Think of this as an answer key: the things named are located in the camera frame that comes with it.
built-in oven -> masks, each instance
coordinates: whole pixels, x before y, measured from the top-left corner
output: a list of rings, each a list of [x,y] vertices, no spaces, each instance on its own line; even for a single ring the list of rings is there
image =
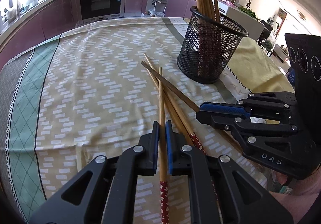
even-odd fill
[[[125,0],[80,0],[81,24],[124,16]]]

dining table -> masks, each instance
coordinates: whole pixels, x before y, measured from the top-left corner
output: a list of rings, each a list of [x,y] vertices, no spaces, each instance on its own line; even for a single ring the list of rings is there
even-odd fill
[[[0,72],[0,180],[26,222],[96,156],[119,156],[151,133],[158,120],[158,91],[140,64],[144,53],[198,106],[205,101],[235,104],[250,93],[294,92],[249,37],[241,40],[215,83],[191,80],[177,66],[188,22],[152,17],[99,21],[7,61]],[[209,156],[230,156],[266,188],[266,173],[176,100]],[[165,116],[171,119],[167,111]],[[159,200],[158,170],[154,176],[138,176],[134,223],[161,223]],[[190,223],[187,176],[169,176],[168,200],[170,223]]]

person's hand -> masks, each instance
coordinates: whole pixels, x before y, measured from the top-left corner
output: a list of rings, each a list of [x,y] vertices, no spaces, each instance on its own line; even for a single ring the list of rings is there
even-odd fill
[[[286,183],[288,176],[275,172],[281,185]],[[298,223],[307,213],[321,191],[321,169],[302,181],[297,181],[292,187],[292,194],[270,192],[292,215],[294,224]]]

green diamond pattern border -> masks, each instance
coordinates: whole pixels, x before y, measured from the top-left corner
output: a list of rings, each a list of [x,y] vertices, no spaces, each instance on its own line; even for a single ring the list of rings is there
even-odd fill
[[[35,48],[15,96],[7,143],[12,189],[27,221],[45,202],[35,149],[41,92],[59,39]]]

oven door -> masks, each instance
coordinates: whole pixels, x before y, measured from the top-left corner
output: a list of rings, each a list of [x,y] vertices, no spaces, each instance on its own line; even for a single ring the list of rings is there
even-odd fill
[[[121,0],[80,0],[82,20],[120,14]]]

